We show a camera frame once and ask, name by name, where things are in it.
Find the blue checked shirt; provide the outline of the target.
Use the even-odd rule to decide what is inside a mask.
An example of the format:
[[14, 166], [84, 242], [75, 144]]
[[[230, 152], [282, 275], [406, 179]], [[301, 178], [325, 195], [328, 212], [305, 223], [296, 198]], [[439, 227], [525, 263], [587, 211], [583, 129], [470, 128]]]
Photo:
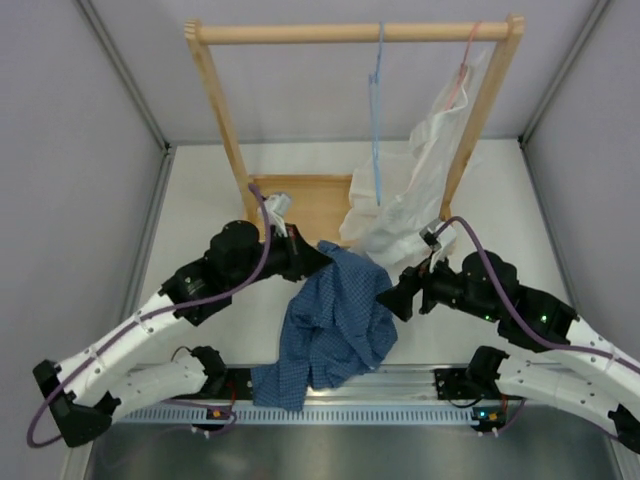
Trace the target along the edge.
[[288, 303], [277, 361], [251, 369], [257, 406], [300, 411], [308, 389], [375, 371], [398, 340], [393, 314], [376, 301], [392, 286], [387, 271], [329, 241], [318, 250], [332, 263]]

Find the blue wire hanger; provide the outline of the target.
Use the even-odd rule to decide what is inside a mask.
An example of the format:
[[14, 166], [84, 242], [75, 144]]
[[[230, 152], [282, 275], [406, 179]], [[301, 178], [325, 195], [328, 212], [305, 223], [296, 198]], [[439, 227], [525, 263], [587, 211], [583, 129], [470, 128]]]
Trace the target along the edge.
[[384, 50], [384, 29], [385, 23], [379, 23], [377, 55], [374, 70], [368, 75], [368, 100], [369, 100], [369, 118], [371, 127], [371, 160], [372, 172], [374, 177], [375, 199], [376, 205], [381, 205], [382, 185], [381, 171], [379, 164], [380, 155], [380, 133], [381, 133], [381, 65]]

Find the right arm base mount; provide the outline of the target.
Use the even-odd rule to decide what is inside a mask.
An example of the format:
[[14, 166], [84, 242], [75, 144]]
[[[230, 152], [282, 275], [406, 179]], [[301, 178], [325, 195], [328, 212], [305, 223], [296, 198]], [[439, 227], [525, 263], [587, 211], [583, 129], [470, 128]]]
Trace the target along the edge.
[[498, 368], [509, 355], [489, 346], [479, 347], [465, 367], [434, 370], [437, 398], [445, 401], [469, 400], [473, 406], [483, 400], [502, 396], [496, 381]]

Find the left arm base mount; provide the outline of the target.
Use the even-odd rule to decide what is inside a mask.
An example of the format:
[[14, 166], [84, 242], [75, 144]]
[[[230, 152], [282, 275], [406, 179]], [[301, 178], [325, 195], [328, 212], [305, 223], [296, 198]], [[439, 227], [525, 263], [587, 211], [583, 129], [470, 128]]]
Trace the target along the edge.
[[198, 392], [189, 394], [187, 398], [213, 401], [214, 407], [207, 408], [208, 419], [229, 421], [237, 400], [253, 399], [249, 368], [229, 368], [220, 353], [210, 346], [195, 347], [190, 355], [204, 366], [206, 380]]

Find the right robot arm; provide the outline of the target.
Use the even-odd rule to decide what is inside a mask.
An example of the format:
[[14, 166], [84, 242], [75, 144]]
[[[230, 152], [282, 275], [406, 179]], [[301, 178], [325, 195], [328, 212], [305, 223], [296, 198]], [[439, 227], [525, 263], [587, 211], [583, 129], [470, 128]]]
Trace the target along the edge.
[[442, 305], [496, 326], [465, 372], [468, 390], [545, 403], [596, 425], [639, 450], [639, 362], [608, 341], [554, 295], [521, 284], [516, 268], [489, 251], [474, 252], [454, 272], [447, 261], [406, 268], [379, 304], [408, 321]]

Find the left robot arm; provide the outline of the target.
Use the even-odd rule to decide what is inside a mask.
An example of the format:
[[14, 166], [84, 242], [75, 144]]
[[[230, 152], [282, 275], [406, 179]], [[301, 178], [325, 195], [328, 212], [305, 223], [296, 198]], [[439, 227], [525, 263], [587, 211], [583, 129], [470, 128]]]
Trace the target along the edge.
[[210, 346], [194, 347], [165, 364], [138, 369], [143, 357], [164, 341], [194, 330], [229, 307], [245, 287], [280, 276], [310, 277], [332, 259], [309, 245], [293, 224], [261, 237], [244, 220], [228, 223], [212, 237], [204, 255], [179, 268], [114, 331], [65, 360], [43, 360], [33, 376], [59, 440], [83, 446], [141, 408], [174, 397], [213, 399], [228, 383], [227, 367]]

